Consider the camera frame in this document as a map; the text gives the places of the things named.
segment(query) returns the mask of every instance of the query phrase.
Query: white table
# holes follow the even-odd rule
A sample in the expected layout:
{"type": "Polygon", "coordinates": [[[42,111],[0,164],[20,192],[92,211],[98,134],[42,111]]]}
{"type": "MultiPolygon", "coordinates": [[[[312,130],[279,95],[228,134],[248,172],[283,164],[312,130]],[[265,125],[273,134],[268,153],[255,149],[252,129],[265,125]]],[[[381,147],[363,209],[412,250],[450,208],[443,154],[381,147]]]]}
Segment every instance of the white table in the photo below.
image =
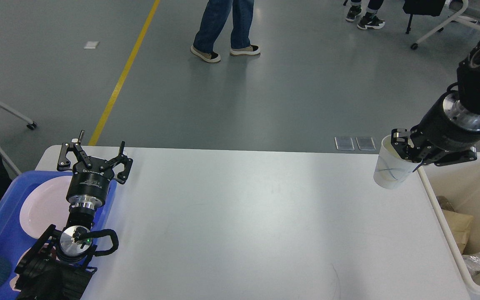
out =
{"type": "Polygon", "coordinates": [[[380,188],[376,155],[126,152],[106,225],[120,248],[92,260],[84,300],[469,299],[419,176],[380,188]]]}

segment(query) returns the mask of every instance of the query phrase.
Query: chair wheel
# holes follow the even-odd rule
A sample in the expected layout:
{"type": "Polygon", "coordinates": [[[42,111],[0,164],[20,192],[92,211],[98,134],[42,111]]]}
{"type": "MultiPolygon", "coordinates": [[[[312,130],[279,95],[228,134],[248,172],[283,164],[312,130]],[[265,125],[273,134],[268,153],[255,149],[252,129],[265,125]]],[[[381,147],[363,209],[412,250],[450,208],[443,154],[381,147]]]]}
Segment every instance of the chair wheel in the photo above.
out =
{"type": "Polygon", "coordinates": [[[37,126],[36,122],[33,122],[32,124],[28,124],[27,128],[29,128],[31,130],[34,130],[34,129],[36,129],[36,126],[37,126]]]}

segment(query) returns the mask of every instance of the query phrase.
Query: jeans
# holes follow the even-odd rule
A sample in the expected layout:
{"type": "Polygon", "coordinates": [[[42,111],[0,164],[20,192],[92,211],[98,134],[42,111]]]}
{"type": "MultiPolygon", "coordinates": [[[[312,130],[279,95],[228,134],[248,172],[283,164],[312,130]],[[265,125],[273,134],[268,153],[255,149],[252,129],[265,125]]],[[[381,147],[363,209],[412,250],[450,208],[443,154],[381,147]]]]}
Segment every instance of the jeans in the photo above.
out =
{"type": "MultiPolygon", "coordinates": [[[[370,0],[368,3],[368,10],[371,12],[377,12],[379,8],[381,8],[381,5],[383,5],[384,0],[370,0]]],[[[352,4],[360,4],[360,0],[351,0],[352,4]]]]}
{"type": "Polygon", "coordinates": [[[241,49],[251,45],[249,29],[253,20],[255,0],[208,0],[200,30],[194,38],[194,48],[212,53],[214,42],[220,35],[232,8],[231,48],[241,49]]]}

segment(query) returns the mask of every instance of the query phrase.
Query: white plate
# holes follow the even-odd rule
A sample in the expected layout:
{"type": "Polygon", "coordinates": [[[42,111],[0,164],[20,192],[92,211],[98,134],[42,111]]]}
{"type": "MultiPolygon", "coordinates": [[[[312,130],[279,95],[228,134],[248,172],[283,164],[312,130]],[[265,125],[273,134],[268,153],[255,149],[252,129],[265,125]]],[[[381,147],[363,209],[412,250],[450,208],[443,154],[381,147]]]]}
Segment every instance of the white plate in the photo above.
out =
{"type": "Polygon", "coordinates": [[[23,231],[34,239],[40,238],[51,224],[58,230],[66,225],[69,203],[66,194],[72,181],[71,176],[50,179],[35,188],[25,199],[20,211],[23,231]]]}

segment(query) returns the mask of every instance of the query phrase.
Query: white plastic bin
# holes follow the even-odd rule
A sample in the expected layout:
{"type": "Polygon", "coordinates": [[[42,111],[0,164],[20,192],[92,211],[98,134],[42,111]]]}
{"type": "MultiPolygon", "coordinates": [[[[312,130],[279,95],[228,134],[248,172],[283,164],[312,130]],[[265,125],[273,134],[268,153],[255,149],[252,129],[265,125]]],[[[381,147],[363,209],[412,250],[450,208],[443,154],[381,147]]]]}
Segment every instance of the white plastic bin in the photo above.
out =
{"type": "Polygon", "coordinates": [[[473,162],[447,165],[445,167],[434,165],[421,167],[419,174],[425,189],[428,190],[432,207],[438,216],[465,284],[470,290],[480,294],[480,285],[477,285],[472,280],[451,235],[440,205],[436,201],[436,196],[445,196],[456,212],[466,213],[475,217],[464,253],[474,254],[480,252],[480,153],[477,154],[477,157],[477,160],[473,162]]]}

